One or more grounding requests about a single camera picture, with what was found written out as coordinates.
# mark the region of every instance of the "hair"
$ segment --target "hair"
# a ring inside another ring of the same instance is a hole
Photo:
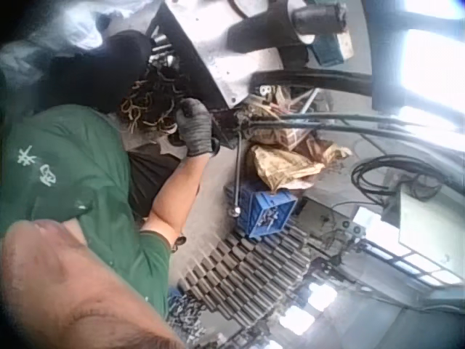
[[[185,349],[185,346],[177,340],[140,332],[130,337],[121,338],[116,345],[105,349]]]

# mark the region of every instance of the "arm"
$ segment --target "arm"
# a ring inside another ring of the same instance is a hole
[[[150,210],[143,230],[161,234],[173,245],[194,204],[209,154],[187,158],[166,181]]]
[[[205,106],[187,99],[180,107],[176,117],[179,133],[186,142],[187,158],[165,182],[142,226],[142,230],[162,235],[171,245],[186,223],[211,152],[211,117]]]

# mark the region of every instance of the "black pants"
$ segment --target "black pants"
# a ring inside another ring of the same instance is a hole
[[[150,38],[123,31],[103,45],[74,57],[57,57],[41,83],[39,110],[78,104],[102,113],[118,110],[132,84],[146,70],[152,50]],[[160,155],[157,147],[128,152],[131,164],[129,204],[136,221],[147,217],[153,199],[179,165],[179,159]]]

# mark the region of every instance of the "white plastic sheet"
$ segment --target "white plastic sheet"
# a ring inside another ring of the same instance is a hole
[[[129,17],[154,0],[73,1],[59,7],[56,17],[32,33],[0,49],[0,69],[11,89],[32,84],[42,76],[44,59],[56,54],[90,50],[102,44],[96,19],[100,15]]]

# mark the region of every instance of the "blue plastic crate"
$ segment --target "blue plastic crate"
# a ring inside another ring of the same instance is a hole
[[[231,185],[226,193],[233,198]],[[283,229],[296,203],[297,198],[288,190],[272,194],[262,182],[245,182],[240,186],[238,227],[250,238],[277,233]]]

